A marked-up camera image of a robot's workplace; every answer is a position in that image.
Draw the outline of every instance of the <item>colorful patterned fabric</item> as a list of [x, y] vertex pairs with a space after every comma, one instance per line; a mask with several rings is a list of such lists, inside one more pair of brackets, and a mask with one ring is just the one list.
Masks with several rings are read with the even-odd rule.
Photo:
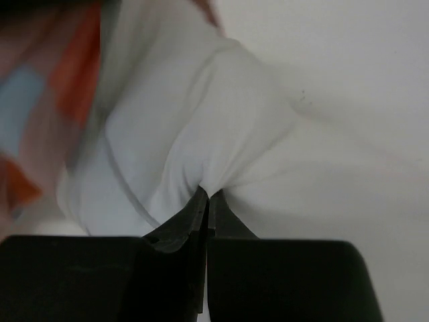
[[55, 193], [93, 103], [100, 23], [100, 3], [0, 23], [0, 230]]

